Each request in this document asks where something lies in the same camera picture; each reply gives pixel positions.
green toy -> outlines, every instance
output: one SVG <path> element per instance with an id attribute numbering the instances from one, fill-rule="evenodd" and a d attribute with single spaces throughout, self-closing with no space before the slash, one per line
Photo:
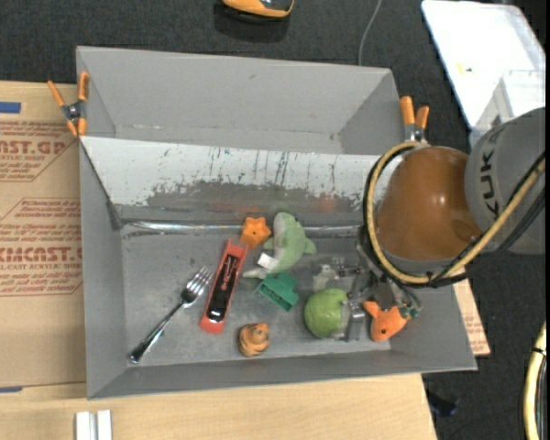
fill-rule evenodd
<path id="1" fill-rule="evenodd" d="M 302 224 L 292 215 L 279 212 L 273 221 L 273 237 L 263 245 L 265 249 L 274 249 L 270 259 L 273 265 L 268 268 L 256 268 L 243 273 L 243 277 L 265 279 L 268 274 L 279 274 L 299 261 L 303 254 L 315 254 L 314 242 L 305 235 Z"/>
<path id="2" fill-rule="evenodd" d="M 277 277 L 268 275 L 257 287 L 257 292 L 266 296 L 272 302 L 283 308 L 286 312 L 300 300 L 293 289 L 297 284 L 296 280 L 289 274 L 282 272 Z"/>
<path id="3" fill-rule="evenodd" d="M 316 337 L 336 337 L 343 333 L 343 310 L 347 308 L 347 293 L 332 288 L 317 291 L 303 307 L 303 320 Z"/>

yellow cable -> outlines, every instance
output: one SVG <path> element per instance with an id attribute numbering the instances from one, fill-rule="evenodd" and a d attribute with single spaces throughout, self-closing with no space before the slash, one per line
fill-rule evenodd
<path id="1" fill-rule="evenodd" d="M 536 398 L 540 367 L 546 357 L 546 322 L 533 345 L 523 388 L 523 425 L 528 440 L 540 440 L 536 421 Z"/>
<path id="2" fill-rule="evenodd" d="M 367 230 L 368 235 L 370 237 L 371 246 L 373 247 L 373 250 L 375 251 L 376 256 L 378 257 L 379 261 L 387 270 L 392 277 L 406 282 L 406 283 L 413 283 L 413 284 L 425 284 L 428 283 L 434 276 L 427 277 L 427 276 L 415 276 L 412 274 L 408 274 L 405 272 L 400 271 L 395 266 L 393 266 L 389 260 L 385 257 L 383 251 L 381 250 L 379 240 L 377 238 L 377 232 L 375 230 L 375 213 L 374 213 L 374 206 L 373 206 L 373 197 L 375 192 L 375 185 L 377 184 L 377 181 L 379 179 L 379 176 L 387 163 L 395 158 L 395 156 L 405 150 L 410 150 L 414 148 L 419 147 L 428 147 L 427 144 L 420 144 L 419 142 L 415 141 L 408 141 L 403 142 L 399 145 L 396 145 L 395 147 L 388 150 L 386 153 L 384 153 L 379 160 L 377 161 L 373 171 L 371 172 L 370 180 L 368 182 L 368 192 L 366 197 L 366 207 L 367 207 L 367 213 L 366 213 L 366 220 L 367 220 Z M 500 216 L 493 222 L 491 227 L 483 234 L 481 239 L 477 241 L 475 245 L 473 245 L 472 249 L 459 261 L 457 261 L 451 269 L 449 269 L 444 277 L 452 277 L 456 273 L 458 273 L 459 270 L 461 270 L 464 266 L 466 266 L 474 257 L 477 256 L 477 254 L 485 247 L 487 244 L 491 241 L 491 239 L 500 231 L 501 227 L 505 223 L 505 221 L 510 217 L 510 215 L 513 213 L 513 211 L 518 207 L 518 205 L 523 200 L 523 197 L 528 193 L 528 191 L 532 188 L 532 186 L 535 184 L 536 180 L 540 177 L 540 175 L 545 171 L 545 158 L 542 158 L 540 162 L 536 165 L 536 168 L 534 171 L 530 173 L 530 175 L 526 178 L 526 181 L 522 184 L 518 192 L 513 196 L 513 198 L 510 200 L 510 202 L 506 205 L 506 207 L 501 212 Z"/>

orange plush fish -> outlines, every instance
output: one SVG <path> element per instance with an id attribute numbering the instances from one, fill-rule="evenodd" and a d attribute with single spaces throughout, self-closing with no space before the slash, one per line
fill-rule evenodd
<path id="1" fill-rule="evenodd" d="M 365 311 L 373 317 L 370 325 L 370 338 L 375 342 L 381 342 L 395 336 L 412 319 L 410 315 L 402 316 L 397 305 L 389 310 L 383 310 L 377 302 L 363 302 Z"/>

black carpet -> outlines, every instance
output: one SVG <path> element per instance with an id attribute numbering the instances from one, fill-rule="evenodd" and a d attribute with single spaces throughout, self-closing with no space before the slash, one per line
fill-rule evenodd
<path id="1" fill-rule="evenodd" d="M 468 151 L 422 1 L 382 1 L 363 65 L 391 69 L 399 94 L 430 105 L 430 143 Z M 223 15 L 216 0 L 0 0 L 0 80 L 75 83 L 78 45 L 358 64 L 377 2 L 297 0 L 289 22 L 250 25 Z M 545 0 L 515 4 L 545 48 Z M 430 391 L 458 400 L 454 414 L 436 416 L 436 430 L 441 440 L 520 439 L 526 364 L 546 317 L 545 257 L 507 253 L 467 269 L 492 354 L 478 371 L 424 376 Z"/>

silver fork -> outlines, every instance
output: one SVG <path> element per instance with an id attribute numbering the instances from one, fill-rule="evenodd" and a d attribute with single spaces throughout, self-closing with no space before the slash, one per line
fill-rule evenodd
<path id="1" fill-rule="evenodd" d="M 137 364 L 141 358 L 147 353 L 150 348 L 155 344 L 159 338 L 165 332 L 165 327 L 169 324 L 171 318 L 177 313 L 180 308 L 187 308 L 191 306 L 198 297 L 204 293 L 204 289 L 208 283 L 212 280 L 214 273 L 208 270 L 208 268 L 201 268 L 192 279 L 187 282 L 185 288 L 181 291 L 180 300 L 171 309 L 170 312 L 161 320 L 155 328 L 148 333 L 142 342 L 128 355 L 128 360 L 131 363 Z"/>

